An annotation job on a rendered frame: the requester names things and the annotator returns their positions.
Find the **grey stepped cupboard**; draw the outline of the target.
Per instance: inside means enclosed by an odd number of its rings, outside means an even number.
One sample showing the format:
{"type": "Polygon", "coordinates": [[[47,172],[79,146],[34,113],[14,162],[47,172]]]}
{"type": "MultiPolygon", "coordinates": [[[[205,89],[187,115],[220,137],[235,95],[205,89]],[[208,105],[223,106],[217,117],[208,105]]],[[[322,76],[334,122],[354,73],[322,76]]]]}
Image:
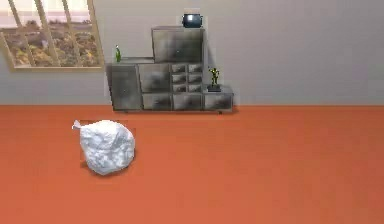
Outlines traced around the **grey stepped cupboard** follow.
{"type": "Polygon", "coordinates": [[[106,65],[115,111],[233,110],[231,87],[204,80],[204,29],[158,26],[151,36],[151,57],[123,57],[106,65]]]}

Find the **green statuette on black base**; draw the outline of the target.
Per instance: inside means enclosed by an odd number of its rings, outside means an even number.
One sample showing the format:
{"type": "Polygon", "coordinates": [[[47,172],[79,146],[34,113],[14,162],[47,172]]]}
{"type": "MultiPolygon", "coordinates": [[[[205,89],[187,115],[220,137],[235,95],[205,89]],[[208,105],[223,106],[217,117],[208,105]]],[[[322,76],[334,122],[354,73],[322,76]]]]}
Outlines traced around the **green statuette on black base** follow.
{"type": "Polygon", "coordinates": [[[221,88],[218,84],[220,71],[217,68],[209,68],[208,71],[211,73],[211,84],[207,86],[209,92],[220,92],[221,88]]]}

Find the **black cooking pot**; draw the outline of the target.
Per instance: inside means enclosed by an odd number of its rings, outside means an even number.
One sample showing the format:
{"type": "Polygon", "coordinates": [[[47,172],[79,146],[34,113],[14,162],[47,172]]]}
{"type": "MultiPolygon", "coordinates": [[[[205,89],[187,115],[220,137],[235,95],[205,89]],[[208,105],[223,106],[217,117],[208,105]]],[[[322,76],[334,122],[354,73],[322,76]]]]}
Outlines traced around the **black cooking pot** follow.
{"type": "Polygon", "coordinates": [[[182,25],[184,28],[200,28],[203,24],[201,14],[184,14],[182,16],[182,25]]]}

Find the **white tied rubbish bag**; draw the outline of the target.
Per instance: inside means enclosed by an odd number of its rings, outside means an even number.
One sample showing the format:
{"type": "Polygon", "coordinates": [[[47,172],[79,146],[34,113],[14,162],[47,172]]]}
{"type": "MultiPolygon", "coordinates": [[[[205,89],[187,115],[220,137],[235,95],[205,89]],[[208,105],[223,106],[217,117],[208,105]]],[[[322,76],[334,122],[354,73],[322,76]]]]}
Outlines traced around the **white tied rubbish bag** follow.
{"type": "Polygon", "coordinates": [[[72,129],[80,135],[80,146],[89,169],[105,176],[127,168],[135,157],[135,137],[119,122],[100,120],[82,125],[75,120],[72,129]]]}

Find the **beige framed window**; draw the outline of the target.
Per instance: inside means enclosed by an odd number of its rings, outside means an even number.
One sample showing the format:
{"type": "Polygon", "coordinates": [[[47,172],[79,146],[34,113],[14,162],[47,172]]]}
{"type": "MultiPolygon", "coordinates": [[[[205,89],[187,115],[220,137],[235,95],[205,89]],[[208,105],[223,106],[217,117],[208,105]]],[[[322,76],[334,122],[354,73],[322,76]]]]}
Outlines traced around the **beige framed window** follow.
{"type": "Polygon", "coordinates": [[[93,0],[0,0],[0,51],[12,72],[102,70],[93,0]]]}

